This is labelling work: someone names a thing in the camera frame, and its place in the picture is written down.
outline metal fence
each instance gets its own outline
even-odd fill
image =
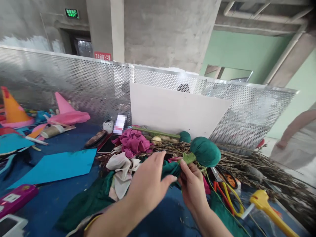
[[[130,82],[232,100],[210,139],[250,149],[264,138],[296,93],[285,88],[0,45],[0,85],[7,86],[15,99],[30,109],[57,108],[54,93],[58,91],[76,110],[88,112],[89,122],[101,124],[124,113],[131,124]]]

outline pink fabric flower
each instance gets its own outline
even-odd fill
[[[125,152],[127,158],[131,159],[135,155],[142,152],[149,152],[149,147],[151,145],[141,133],[141,131],[134,129],[127,129],[123,132],[121,136],[112,141],[115,145],[122,146],[122,152]]]

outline yellow tool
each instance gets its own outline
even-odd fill
[[[272,221],[283,231],[287,237],[299,237],[272,209],[268,203],[269,196],[264,190],[257,190],[250,198],[251,205],[244,212],[241,219],[244,219],[249,212],[256,207],[259,210],[263,210]]]

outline blue paper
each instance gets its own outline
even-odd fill
[[[32,145],[34,145],[33,142],[16,133],[9,133],[0,136],[0,154],[9,153]]]
[[[7,189],[22,184],[41,184],[72,178],[90,172],[96,149],[44,156],[38,164]]]

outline exit sign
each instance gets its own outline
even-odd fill
[[[65,8],[66,16],[69,18],[77,18],[79,19],[79,12],[76,9]]]

